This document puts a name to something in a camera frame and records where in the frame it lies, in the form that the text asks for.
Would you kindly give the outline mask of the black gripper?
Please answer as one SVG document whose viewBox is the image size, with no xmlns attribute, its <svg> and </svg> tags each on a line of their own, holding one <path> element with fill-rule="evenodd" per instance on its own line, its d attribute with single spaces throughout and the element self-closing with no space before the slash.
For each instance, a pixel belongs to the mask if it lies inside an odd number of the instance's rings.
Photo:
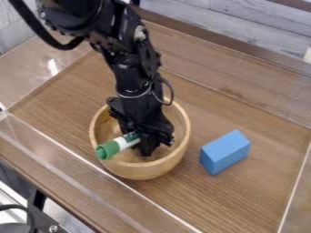
<svg viewBox="0 0 311 233">
<path fill-rule="evenodd" d="M 168 147 L 173 144 L 174 127 L 162 111 L 162 106 L 169 106 L 172 102 L 164 100 L 161 92 L 148 92 L 141 96 L 113 96 L 106 99 L 106 104 L 121 134 L 138 134 L 142 157 L 149 157 L 161 144 Z"/>
</svg>

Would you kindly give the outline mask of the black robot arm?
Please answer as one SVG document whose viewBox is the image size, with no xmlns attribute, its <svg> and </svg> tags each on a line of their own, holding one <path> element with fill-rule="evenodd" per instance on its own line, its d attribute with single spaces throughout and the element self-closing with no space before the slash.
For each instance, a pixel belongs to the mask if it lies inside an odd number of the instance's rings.
<svg viewBox="0 0 311 233">
<path fill-rule="evenodd" d="M 67 51 L 89 43 L 114 74 L 115 96 L 106 99 L 109 114 L 122 133 L 138 134 L 134 146 L 148 157 L 173 143 L 173 125 L 162 113 L 160 54 L 139 16 L 121 0 L 7 0 L 26 25 L 53 48 Z"/>
</svg>

